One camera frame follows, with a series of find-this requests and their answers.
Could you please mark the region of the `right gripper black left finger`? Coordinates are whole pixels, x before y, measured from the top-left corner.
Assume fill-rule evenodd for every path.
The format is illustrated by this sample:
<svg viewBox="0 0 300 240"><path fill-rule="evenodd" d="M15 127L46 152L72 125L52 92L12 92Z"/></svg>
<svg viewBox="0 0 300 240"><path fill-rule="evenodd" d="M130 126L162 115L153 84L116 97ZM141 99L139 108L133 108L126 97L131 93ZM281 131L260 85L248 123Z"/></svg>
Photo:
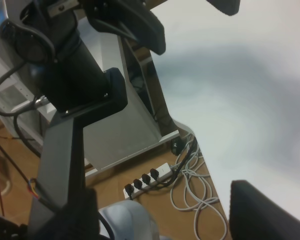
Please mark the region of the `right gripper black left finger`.
<svg viewBox="0 0 300 240"><path fill-rule="evenodd" d="M158 55L166 51L164 26L140 0L85 0L83 9L96 31L133 40Z"/></svg>

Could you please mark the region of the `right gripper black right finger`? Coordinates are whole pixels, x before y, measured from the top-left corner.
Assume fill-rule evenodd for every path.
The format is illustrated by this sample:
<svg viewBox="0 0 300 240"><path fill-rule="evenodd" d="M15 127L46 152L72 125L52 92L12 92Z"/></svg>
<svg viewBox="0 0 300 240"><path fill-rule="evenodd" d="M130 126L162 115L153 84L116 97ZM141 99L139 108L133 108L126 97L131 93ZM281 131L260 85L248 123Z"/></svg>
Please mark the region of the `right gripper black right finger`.
<svg viewBox="0 0 300 240"><path fill-rule="evenodd" d="M300 221L246 180L231 183L229 228L234 240L300 240Z"/></svg>

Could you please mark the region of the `black and grey right robot arm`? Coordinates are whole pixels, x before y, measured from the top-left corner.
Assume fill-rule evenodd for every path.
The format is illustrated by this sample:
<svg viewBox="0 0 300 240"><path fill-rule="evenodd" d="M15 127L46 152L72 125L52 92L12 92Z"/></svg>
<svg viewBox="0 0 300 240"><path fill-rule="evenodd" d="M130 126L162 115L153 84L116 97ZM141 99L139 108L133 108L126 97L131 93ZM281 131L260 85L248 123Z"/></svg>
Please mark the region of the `black and grey right robot arm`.
<svg viewBox="0 0 300 240"><path fill-rule="evenodd" d="M300 0L0 0L0 37L56 108L28 240L158 240L127 199L97 208L85 188L84 127L128 106L117 67L99 66L75 10L152 58L168 111L194 135L234 240L300 240Z"/></svg>

